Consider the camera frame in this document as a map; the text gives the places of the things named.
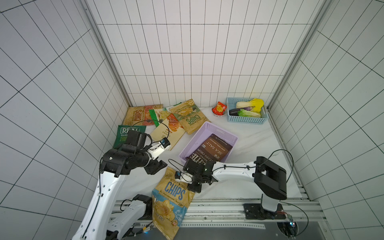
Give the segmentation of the brown Kettle sea salt bag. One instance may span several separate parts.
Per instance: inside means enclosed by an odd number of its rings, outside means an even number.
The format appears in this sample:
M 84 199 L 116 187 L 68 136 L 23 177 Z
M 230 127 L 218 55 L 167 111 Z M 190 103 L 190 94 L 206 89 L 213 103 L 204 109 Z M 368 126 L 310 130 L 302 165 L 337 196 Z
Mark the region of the brown Kettle sea salt bag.
M 186 159 L 203 165 L 210 161 L 222 162 L 232 148 L 232 145 L 211 134 Z

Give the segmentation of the blue kettle chips bag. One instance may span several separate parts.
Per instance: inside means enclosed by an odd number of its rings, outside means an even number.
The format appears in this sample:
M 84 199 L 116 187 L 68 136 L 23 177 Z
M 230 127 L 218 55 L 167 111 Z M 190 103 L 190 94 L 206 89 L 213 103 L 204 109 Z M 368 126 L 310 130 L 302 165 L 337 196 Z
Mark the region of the blue kettle chips bag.
M 175 238 L 195 195 L 188 190 L 187 183 L 176 180 L 175 174 L 176 171 L 168 167 L 152 191 L 153 223 L 168 240 Z

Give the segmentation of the beige cassava chips bag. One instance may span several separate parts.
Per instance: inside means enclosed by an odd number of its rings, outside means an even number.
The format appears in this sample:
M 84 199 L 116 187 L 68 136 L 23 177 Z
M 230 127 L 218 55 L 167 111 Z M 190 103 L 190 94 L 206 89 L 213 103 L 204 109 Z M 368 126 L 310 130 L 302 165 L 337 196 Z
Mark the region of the beige cassava chips bag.
M 171 143 L 171 151 L 185 132 L 186 131 L 180 123 L 170 123 L 168 119 L 165 119 L 163 122 L 160 122 L 159 126 L 156 127 L 150 135 L 154 141 L 168 138 Z

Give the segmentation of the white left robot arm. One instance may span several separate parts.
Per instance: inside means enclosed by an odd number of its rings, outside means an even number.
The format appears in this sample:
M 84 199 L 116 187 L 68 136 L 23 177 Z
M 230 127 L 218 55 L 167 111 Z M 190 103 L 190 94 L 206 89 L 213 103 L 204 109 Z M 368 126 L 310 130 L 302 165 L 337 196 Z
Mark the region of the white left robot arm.
M 102 156 L 97 187 L 74 240 L 120 240 L 132 232 L 139 219 L 152 217 L 152 198 L 138 194 L 110 221 L 117 197 L 132 170 L 143 168 L 148 175 L 155 175 L 167 167 L 158 157 L 170 149 L 170 141 L 163 138 L 146 144 L 148 138 L 146 133 L 129 130 L 124 143 Z

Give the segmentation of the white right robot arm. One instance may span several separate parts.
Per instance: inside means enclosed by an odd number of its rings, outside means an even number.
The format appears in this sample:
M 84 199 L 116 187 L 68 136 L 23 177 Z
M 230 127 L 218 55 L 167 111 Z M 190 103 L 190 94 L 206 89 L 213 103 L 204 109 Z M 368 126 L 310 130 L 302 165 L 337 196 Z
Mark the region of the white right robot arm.
M 287 199 L 287 171 L 265 157 L 254 162 L 226 164 L 208 161 L 205 164 L 188 159 L 183 170 L 175 174 L 178 181 L 188 184 L 188 190 L 200 193 L 203 184 L 227 180 L 241 180 L 255 183 L 263 192 L 259 204 L 245 204 L 248 220 L 285 219 L 279 212 L 283 209 L 281 200 Z

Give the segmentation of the green Real chips bag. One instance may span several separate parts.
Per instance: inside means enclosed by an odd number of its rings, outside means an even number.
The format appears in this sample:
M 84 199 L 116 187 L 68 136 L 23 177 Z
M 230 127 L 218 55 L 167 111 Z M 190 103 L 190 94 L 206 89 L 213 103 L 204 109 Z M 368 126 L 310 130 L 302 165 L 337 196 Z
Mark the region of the green Real chips bag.
M 113 148 L 117 148 L 120 144 L 123 144 L 126 141 L 129 130 L 144 133 L 146 130 L 146 126 L 119 125 Z

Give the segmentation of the purple plastic basket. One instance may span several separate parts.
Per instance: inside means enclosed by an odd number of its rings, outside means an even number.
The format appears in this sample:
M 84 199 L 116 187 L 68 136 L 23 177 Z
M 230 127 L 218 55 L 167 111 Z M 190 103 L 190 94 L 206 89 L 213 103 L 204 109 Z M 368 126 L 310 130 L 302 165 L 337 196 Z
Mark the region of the purple plastic basket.
M 238 141 L 238 137 L 231 132 L 213 123 L 205 122 L 179 154 L 179 158 L 183 164 L 187 161 L 187 157 L 189 157 L 211 134 L 215 134 L 232 147 L 234 147 Z

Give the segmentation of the red kettle chips bag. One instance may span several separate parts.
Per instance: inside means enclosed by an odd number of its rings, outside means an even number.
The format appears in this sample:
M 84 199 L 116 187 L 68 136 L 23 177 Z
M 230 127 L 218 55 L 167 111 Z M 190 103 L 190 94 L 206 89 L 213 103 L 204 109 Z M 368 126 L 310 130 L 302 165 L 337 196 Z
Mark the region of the red kettle chips bag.
M 123 121 L 125 126 L 151 126 L 155 123 L 153 122 L 150 110 L 162 109 L 163 105 L 148 105 L 140 107 L 129 107 Z

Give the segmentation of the green white chips bag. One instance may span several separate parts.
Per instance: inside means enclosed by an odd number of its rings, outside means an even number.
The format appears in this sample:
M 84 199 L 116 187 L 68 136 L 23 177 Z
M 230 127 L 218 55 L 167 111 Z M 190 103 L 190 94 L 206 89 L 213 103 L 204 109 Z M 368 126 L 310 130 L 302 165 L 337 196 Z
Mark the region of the green white chips bag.
M 170 111 L 170 109 L 173 107 L 175 107 L 175 105 L 160 109 L 149 110 L 151 119 L 155 123 L 156 127 L 158 127 L 160 122 L 163 122 L 165 119 L 168 119 L 170 123 L 179 123 L 179 121 Z

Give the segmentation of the green kettle chips bag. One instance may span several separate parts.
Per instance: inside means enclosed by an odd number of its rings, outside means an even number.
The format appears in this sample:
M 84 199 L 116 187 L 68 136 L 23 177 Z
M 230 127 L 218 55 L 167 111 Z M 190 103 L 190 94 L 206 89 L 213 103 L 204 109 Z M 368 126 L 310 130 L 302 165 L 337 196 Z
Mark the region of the green kettle chips bag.
M 170 111 L 188 135 L 191 135 L 199 130 L 205 122 L 210 122 L 210 120 L 195 104 L 193 99 L 187 100 L 170 108 Z

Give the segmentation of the red snack cup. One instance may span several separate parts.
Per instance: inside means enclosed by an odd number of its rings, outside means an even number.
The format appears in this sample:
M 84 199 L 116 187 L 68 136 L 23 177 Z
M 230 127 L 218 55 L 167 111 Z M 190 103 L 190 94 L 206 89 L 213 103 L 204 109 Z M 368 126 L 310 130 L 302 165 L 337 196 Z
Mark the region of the red snack cup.
M 215 116 L 217 117 L 222 117 L 226 114 L 226 111 L 227 111 L 227 105 L 221 103 L 221 102 L 218 102 L 213 108 L 212 108 L 212 112 Z

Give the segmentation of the purple toy eggplant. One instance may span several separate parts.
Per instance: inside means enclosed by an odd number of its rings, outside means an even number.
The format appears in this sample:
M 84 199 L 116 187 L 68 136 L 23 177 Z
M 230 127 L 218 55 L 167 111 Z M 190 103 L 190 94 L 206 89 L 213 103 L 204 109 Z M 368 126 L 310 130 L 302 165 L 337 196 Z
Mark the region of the purple toy eggplant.
M 238 116 L 240 110 L 251 111 L 252 109 L 253 109 L 253 107 L 245 107 L 245 108 L 236 108 L 236 109 L 232 109 L 232 110 L 229 110 L 229 115 L 230 115 L 230 116 Z

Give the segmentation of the green toy lettuce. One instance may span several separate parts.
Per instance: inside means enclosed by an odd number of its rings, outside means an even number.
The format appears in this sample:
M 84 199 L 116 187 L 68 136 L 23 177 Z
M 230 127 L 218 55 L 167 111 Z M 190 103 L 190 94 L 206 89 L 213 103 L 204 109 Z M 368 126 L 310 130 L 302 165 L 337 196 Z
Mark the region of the green toy lettuce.
M 238 111 L 238 116 L 239 117 L 246 117 L 246 118 L 261 118 L 262 117 L 262 115 L 260 113 L 248 111 L 245 109 L 240 109 Z

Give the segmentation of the yellow toy cabbage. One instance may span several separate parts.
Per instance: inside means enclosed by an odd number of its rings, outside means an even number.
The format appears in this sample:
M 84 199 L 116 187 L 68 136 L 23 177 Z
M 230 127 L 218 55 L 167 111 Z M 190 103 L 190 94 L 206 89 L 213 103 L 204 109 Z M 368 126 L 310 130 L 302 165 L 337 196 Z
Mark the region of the yellow toy cabbage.
M 252 99 L 248 102 L 237 102 L 237 109 L 251 108 L 250 111 L 260 113 L 264 106 L 264 101 L 261 99 Z

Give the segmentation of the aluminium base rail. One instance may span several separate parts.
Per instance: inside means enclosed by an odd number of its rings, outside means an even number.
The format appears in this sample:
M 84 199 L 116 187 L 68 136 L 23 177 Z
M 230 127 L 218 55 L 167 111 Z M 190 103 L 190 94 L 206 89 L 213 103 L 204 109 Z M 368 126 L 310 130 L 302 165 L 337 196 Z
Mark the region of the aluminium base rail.
M 293 220 L 303 230 L 310 222 L 324 222 L 320 204 L 304 199 L 279 203 L 276 213 L 261 208 L 260 199 L 194 200 L 182 220 L 183 228 L 245 227 L 264 229 L 269 222 Z

